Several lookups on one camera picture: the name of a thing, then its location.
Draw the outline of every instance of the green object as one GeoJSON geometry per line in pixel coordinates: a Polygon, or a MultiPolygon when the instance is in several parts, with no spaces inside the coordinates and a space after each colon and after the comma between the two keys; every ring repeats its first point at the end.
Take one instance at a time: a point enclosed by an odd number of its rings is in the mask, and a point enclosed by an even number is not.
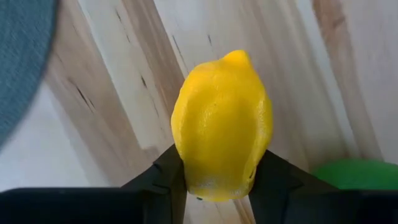
{"type": "Polygon", "coordinates": [[[344,159],[322,166],[313,175],[339,189],[398,190],[398,166],[386,162],[344,159]]]}

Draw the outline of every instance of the wooden surface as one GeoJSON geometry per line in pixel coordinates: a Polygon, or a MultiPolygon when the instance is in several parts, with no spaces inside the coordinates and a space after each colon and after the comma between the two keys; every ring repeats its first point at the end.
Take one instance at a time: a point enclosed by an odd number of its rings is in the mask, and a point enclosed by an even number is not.
{"type": "MultiPolygon", "coordinates": [[[[397,163],[397,6],[61,0],[45,79],[59,104],[57,128],[67,130],[89,183],[122,185],[173,143],[170,115],[189,71],[244,49],[272,100],[270,150],[304,170],[343,157],[397,163]]],[[[247,197],[189,195],[185,223],[254,219],[247,197]]]]}

